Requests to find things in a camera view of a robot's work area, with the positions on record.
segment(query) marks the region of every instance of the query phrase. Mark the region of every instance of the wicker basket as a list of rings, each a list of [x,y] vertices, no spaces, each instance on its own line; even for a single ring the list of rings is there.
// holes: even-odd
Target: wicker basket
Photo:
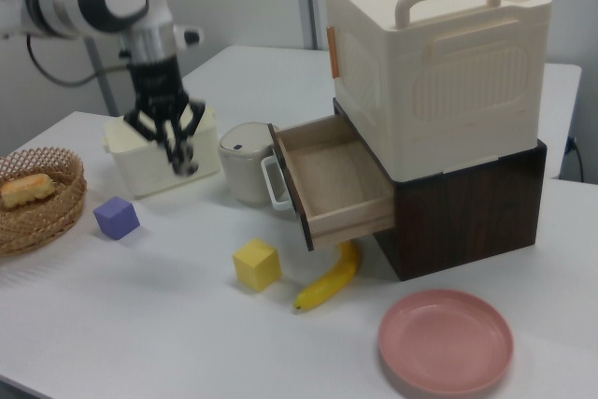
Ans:
[[[0,202],[0,257],[38,249],[72,228],[81,216],[87,183],[83,163],[70,150],[24,150],[0,159],[0,187],[37,173],[47,174],[56,192],[48,198],[8,209]]]

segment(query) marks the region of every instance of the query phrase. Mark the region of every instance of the banana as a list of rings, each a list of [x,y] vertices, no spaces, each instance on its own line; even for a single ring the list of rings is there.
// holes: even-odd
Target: banana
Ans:
[[[362,259],[357,244],[349,240],[336,247],[340,250],[340,259],[330,271],[297,295],[294,302],[296,309],[309,310],[328,301],[355,276]]]

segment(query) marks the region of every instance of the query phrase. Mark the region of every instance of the yellow cube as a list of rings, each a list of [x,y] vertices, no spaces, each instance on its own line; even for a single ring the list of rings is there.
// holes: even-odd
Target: yellow cube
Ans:
[[[238,279],[256,292],[261,292],[281,275],[277,249],[259,238],[233,254],[233,261]]]

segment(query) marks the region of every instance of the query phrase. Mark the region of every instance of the pink plate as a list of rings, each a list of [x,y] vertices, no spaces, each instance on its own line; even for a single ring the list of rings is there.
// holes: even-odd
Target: pink plate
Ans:
[[[501,314],[453,290],[419,292],[396,303],[380,323],[378,344],[399,378],[445,395],[490,387],[513,355],[513,335]]]

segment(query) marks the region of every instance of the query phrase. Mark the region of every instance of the drawer handle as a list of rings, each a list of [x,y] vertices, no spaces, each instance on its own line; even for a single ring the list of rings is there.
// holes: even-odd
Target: drawer handle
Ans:
[[[286,210],[292,208],[291,199],[285,201],[277,200],[277,197],[274,195],[274,189],[272,189],[272,181],[270,181],[270,177],[268,176],[268,165],[276,164],[278,167],[278,171],[280,172],[280,177],[284,179],[284,177],[282,176],[282,171],[280,170],[280,165],[278,165],[277,157],[274,155],[268,156],[267,158],[262,159],[261,164],[263,178],[265,179],[265,187],[268,188],[268,193],[270,194],[270,201],[272,202],[272,207],[276,210]]]

